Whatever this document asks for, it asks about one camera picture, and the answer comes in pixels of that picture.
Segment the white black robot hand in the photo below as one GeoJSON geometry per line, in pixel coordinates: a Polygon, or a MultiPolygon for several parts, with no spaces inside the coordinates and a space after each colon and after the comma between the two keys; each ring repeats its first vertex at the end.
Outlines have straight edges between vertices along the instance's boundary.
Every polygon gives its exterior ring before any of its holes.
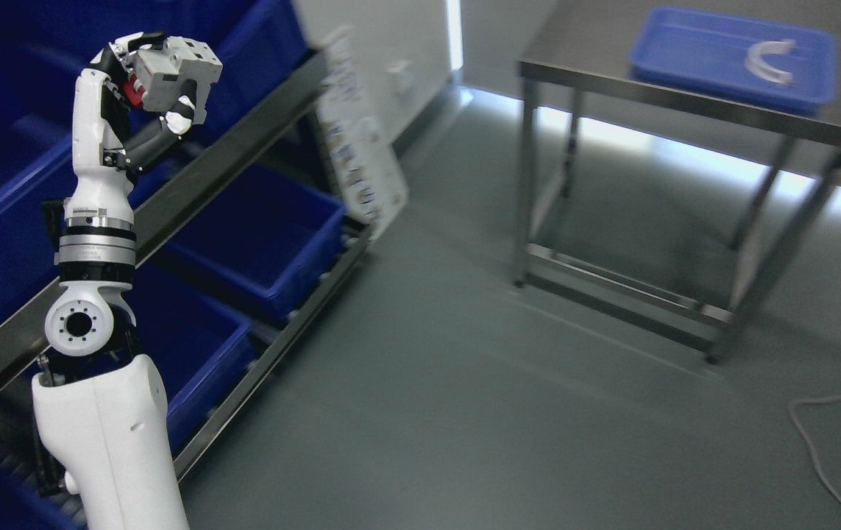
{"type": "Polygon", "coordinates": [[[77,187],[63,203],[69,226],[131,228],[134,222],[129,194],[138,178],[161,164],[191,134],[194,121],[194,84],[170,110],[155,113],[135,107],[123,87],[129,80],[124,66],[127,43],[136,32],[110,41],[81,70],[74,88],[71,114],[71,167],[77,187]]]}

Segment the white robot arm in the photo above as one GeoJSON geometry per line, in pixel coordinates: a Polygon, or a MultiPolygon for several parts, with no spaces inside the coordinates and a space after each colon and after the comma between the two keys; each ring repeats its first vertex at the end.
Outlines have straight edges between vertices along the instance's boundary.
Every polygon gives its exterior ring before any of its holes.
{"type": "Polygon", "coordinates": [[[166,389],[124,299],[135,276],[131,224],[64,221],[47,209],[46,232],[62,292],[31,381],[41,489],[78,496],[90,529],[187,529],[166,389]]]}

